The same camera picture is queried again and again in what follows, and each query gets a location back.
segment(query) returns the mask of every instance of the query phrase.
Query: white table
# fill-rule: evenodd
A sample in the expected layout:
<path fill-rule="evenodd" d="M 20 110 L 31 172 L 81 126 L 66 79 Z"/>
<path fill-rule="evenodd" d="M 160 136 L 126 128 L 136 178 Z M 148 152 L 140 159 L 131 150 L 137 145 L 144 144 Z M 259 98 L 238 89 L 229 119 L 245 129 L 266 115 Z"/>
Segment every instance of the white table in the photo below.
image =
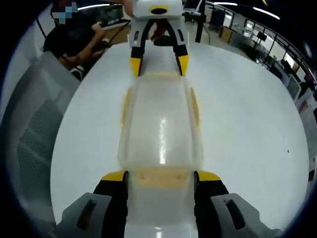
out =
<path fill-rule="evenodd" d="M 186 77 L 201 106 L 202 170 L 219 175 L 271 229 L 284 229 L 302 205 L 308 183 L 307 142 L 293 100 L 277 77 L 248 59 L 197 43 L 189 51 Z M 62 120 L 51 171 L 57 223 L 63 210 L 93 192 L 103 175 L 120 170 L 120 107 L 135 80 L 129 56 L 127 43 L 111 47 Z M 147 42 L 144 67 L 175 71 L 172 49 Z"/>

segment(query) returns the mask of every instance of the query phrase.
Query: gray gripper base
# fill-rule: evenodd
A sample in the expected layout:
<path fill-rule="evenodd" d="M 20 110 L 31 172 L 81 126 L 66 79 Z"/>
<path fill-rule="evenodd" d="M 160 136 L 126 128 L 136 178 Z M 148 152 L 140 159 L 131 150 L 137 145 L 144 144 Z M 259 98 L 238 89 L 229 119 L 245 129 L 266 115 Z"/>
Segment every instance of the gray gripper base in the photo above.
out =
<path fill-rule="evenodd" d="M 282 233 L 281 230 L 271 230 L 260 221 L 260 214 L 256 208 L 242 199 L 238 194 L 211 197 L 212 203 L 218 214 L 223 238 L 274 238 Z M 232 216 L 228 209 L 228 203 L 233 202 L 242 215 L 245 226 L 236 229 Z"/>
<path fill-rule="evenodd" d="M 89 226 L 86 230 L 78 228 L 78 219 L 80 218 L 86 204 L 92 200 L 96 204 L 89 220 Z M 58 238 L 94 238 L 101 237 L 103 221 L 106 209 L 110 203 L 111 197 L 93 193 L 85 193 L 69 207 L 62 215 L 62 221 L 57 225 L 55 235 Z"/>

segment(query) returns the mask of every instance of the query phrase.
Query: ceiling light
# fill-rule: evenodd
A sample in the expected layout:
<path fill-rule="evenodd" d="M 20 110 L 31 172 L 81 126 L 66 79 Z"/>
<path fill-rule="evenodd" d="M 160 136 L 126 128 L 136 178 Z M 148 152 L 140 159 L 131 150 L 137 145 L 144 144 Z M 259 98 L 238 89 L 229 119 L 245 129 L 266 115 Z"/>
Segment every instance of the ceiling light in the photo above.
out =
<path fill-rule="evenodd" d="M 78 10 L 84 10 L 84 9 L 88 9 L 88 8 L 98 7 L 98 6 L 109 6 L 109 5 L 110 4 L 98 4 L 98 5 L 84 6 L 84 7 L 78 8 Z"/>
<path fill-rule="evenodd" d="M 256 10 L 256 11 L 263 12 L 263 13 L 265 13 L 265 14 L 267 14 L 267 15 L 270 15 L 270 16 L 276 18 L 277 20 L 279 20 L 279 17 L 278 17 L 277 15 L 274 15 L 273 13 L 270 13 L 270 12 L 268 12 L 268 11 L 264 11 L 264 10 L 259 9 L 259 8 L 257 8 L 257 7 L 253 7 L 253 9 Z"/>
<path fill-rule="evenodd" d="M 214 2 L 214 5 L 231 5 L 231 6 L 237 6 L 238 4 L 233 2 Z"/>
<path fill-rule="evenodd" d="M 265 34 L 265 35 L 267 36 L 267 38 L 268 38 L 269 40 L 274 41 L 274 39 L 273 39 L 272 37 L 268 36 L 267 34 Z"/>
<path fill-rule="evenodd" d="M 268 6 L 268 4 L 267 4 L 266 0 L 262 0 L 262 2 L 263 2 L 265 5 L 267 5 L 267 6 Z"/>

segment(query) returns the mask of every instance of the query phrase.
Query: gray chair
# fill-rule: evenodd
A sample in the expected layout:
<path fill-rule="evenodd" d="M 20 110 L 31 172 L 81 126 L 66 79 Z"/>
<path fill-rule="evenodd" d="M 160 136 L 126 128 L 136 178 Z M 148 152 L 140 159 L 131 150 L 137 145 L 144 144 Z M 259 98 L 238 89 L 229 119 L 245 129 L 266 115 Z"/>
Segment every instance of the gray chair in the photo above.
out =
<path fill-rule="evenodd" d="M 53 147 L 79 84 L 50 52 L 43 53 L 16 85 L 0 126 L 7 178 L 44 236 L 56 227 L 50 191 Z"/>

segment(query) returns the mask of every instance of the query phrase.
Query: translucent plastic container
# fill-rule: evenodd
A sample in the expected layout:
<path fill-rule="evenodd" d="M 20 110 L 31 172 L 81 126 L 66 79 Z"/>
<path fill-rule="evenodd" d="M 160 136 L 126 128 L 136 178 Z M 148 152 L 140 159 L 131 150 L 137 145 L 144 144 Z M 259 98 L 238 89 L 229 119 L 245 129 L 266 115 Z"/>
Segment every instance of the translucent plastic container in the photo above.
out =
<path fill-rule="evenodd" d="M 145 75 L 122 105 L 118 159 L 128 171 L 177 167 L 197 170 L 203 159 L 199 110 L 185 77 Z"/>
<path fill-rule="evenodd" d="M 137 78 L 122 105 L 118 158 L 129 171 L 125 237 L 198 237 L 194 173 L 203 149 L 193 88 L 177 73 Z"/>

